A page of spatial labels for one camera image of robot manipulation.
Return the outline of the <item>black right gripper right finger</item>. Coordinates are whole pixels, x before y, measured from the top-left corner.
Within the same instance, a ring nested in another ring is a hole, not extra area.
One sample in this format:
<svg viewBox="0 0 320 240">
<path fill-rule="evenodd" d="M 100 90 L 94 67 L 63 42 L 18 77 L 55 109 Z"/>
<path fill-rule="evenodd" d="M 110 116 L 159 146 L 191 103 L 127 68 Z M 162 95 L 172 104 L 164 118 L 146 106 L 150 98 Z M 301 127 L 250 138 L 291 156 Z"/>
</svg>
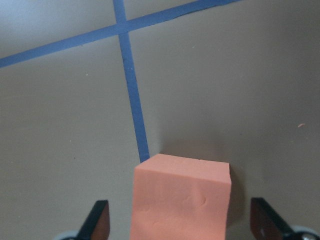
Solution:
<svg viewBox="0 0 320 240">
<path fill-rule="evenodd" d="M 250 230 L 256 240 L 318 240 L 307 227 L 290 226 L 262 197 L 250 200 Z"/>
</svg>

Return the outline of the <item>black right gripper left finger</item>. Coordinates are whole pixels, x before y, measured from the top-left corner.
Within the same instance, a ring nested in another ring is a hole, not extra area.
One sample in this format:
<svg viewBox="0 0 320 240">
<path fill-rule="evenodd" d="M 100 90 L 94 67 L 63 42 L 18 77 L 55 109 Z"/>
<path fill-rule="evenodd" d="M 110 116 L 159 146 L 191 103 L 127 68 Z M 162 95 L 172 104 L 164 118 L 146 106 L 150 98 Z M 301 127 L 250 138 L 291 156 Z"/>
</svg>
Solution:
<svg viewBox="0 0 320 240">
<path fill-rule="evenodd" d="M 108 200 L 98 200 L 80 228 L 76 240 L 107 240 L 110 236 Z"/>
</svg>

